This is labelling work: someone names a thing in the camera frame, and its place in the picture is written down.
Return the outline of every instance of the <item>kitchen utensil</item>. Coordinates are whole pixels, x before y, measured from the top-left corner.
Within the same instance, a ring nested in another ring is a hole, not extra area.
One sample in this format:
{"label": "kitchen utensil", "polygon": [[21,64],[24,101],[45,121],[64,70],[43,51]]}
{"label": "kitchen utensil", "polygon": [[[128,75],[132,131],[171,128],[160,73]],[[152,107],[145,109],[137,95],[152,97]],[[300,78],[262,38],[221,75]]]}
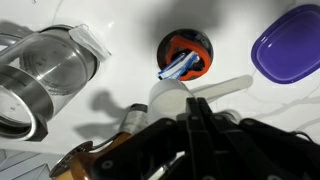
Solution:
{"label": "kitchen utensil", "polygon": [[[96,73],[99,62],[91,52],[71,39],[70,29],[68,26],[52,26],[1,51],[2,138],[42,140],[48,133],[47,121]],[[8,35],[0,38],[5,42],[12,40]]]}
{"label": "kitchen utensil", "polygon": [[226,94],[249,88],[252,82],[251,76],[244,75],[189,90],[181,81],[175,79],[159,81],[152,87],[149,95],[148,121],[151,124],[164,117],[176,119],[178,114],[188,112],[188,97],[204,97],[208,102],[212,102]]}

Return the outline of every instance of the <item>orange rubber ring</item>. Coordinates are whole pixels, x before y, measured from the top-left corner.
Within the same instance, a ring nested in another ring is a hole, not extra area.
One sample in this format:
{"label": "orange rubber ring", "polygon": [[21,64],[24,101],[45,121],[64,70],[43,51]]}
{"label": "orange rubber ring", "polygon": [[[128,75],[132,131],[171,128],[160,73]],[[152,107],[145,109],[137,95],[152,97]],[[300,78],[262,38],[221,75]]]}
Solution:
{"label": "orange rubber ring", "polygon": [[172,38],[171,43],[170,43],[170,48],[169,48],[169,51],[167,54],[167,60],[166,60],[167,64],[170,64],[174,50],[177,47],[186,48],[186,49],[189,49],[191,51],[198,53],[200,58],[203,59],[203,61],[204,61],[203,70],[201,70],[201,71],[191,70],[186,75],[181,76],[179,78],[180,81],[186,81],[186,80],[191,79],[192,77],[200,77],[209,70],[209,67],[211,64],[211,58],[210,58],[210,55],[207,52],[207,50],[205,48],[203,48],[201,45],[199,45],[193,41],[190,41],[188,39],[182,38],[181,36],[174,36]]}

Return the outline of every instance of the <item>white sink basin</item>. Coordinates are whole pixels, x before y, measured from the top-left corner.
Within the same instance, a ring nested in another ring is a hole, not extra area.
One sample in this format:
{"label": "white sink basin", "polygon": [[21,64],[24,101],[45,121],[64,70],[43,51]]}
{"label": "white sink basin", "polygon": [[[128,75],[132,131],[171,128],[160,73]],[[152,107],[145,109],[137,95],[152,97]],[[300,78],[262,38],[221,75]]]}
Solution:
{"label": "white sink basin", "polygon": [[204,76],[185,82],[188,88],[219,83],[249,74],[253,85],[210,104],[215,112],[232,109],[291,131],[300,129],[320,142],[320,71],[290,85],[275,84],[256,70],[251,48],[260,34],[288,10],[306,1],[278,0],[11,0],[1,4],[1,21],[31,30],[52,24],[87,24],[112,56],[97,75],[48,123],[39,143],[5,141],[0,148],[66,153],[116,133],[133,103],[147,104],[158,82],[156,51],[173,30],[203,31],[213,45],[213,64]]}

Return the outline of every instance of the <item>purple plastic lid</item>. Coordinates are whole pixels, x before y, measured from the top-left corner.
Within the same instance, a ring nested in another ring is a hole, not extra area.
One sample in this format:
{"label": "purple plastic lid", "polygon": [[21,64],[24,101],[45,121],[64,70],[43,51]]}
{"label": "purple plastic lid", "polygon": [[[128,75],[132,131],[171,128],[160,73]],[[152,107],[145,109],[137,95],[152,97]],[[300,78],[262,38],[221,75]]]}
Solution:
{"label": "purple plastic lid", "polygon": [[296,82],[320,66],[320,7],[299,6],[274,22],[255,42],[251,58],[268,79]]}

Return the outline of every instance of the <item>black object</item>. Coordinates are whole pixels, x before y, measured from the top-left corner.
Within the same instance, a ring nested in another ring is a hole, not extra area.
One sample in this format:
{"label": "black object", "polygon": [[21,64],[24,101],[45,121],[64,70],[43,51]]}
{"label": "black object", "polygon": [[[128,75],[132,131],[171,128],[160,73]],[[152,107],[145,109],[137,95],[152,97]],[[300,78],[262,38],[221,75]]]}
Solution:
{"label": "black object", "polygon": [[96,160],[93,179],[319,180],[320,146],[254,119],[239,125],[188,98],[191,113],[160,119]]}

